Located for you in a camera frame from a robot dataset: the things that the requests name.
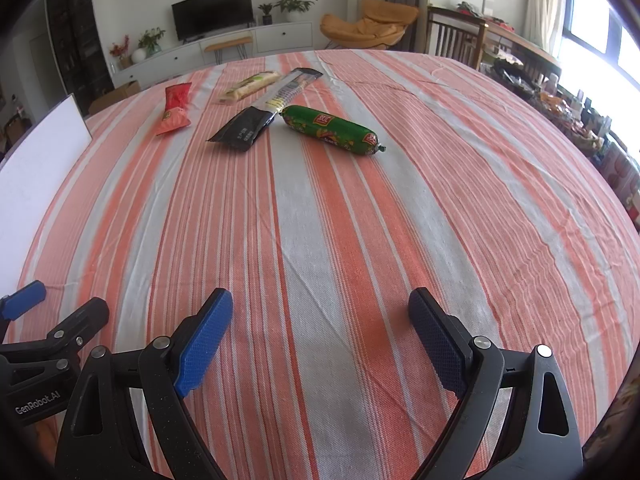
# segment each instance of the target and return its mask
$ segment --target white board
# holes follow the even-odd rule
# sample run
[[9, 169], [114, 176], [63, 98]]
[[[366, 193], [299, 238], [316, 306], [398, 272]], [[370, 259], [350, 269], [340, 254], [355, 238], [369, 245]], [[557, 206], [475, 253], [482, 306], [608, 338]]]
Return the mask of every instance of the white board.
[[76, 100], [70, 95], [0, 162], [0, 297], [16, 291], [38, 227], [90, 142]]

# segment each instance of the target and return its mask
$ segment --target striped tablecloth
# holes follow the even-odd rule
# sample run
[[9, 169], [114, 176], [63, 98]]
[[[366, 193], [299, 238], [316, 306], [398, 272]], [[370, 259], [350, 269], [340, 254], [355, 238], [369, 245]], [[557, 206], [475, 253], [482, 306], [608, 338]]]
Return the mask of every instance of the striped tablecloth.
[[[297, 104], [368, 126], [387, 151], [353, 156], [280, 118], [246, 153], [204, 142], [252, 101], [218, 104], [223, 89], [297, 66], [326, 74]], [[179, 80], [192, 83], [182, 131], [152, 133], [167, 84], [88, 120], [94, 140], [22, 275], [47, 300], [10, 340], [100, 296], [111, 319], [91, 346], [142, 348], [224, 286], [232, 325], [186, 402], [228, 478], [409, 479], [454, 406], [407, 317], [409, 292], [426, 286], [472, 334], [551, 346], [587, 438], [640, 336], [640, 240], [547, 120], [479, 73], [418, 54], [286, 54]], [[142, 430], [166, 472], [148, 421]]]

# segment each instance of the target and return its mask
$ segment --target black cabinet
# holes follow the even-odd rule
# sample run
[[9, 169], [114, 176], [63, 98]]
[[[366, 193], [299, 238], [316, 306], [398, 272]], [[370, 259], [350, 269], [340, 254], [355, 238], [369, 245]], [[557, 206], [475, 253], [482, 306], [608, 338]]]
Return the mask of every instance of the black cabinet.
[[47, 19], [66, 92], [76, 96], [87, 115], [95, 99], [113, 90], [92, 0], [47, 0]]

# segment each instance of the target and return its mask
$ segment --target window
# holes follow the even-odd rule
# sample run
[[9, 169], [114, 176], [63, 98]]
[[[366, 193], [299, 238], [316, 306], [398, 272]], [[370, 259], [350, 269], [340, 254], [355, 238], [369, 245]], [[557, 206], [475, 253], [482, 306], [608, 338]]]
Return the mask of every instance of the window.
[[574, 95], [583, 90], [640, 159], [640, 49], [606, 0], [566, 0], [558, 59], [560, 84]]

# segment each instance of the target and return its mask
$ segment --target television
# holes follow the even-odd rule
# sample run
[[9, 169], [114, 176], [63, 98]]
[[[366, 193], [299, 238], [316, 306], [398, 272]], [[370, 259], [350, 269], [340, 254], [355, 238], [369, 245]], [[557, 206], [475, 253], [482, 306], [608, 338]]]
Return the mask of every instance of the television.
[[171, 7], [175, 31], [182, 41], [254, 20], [251, 0], [184, 0]]

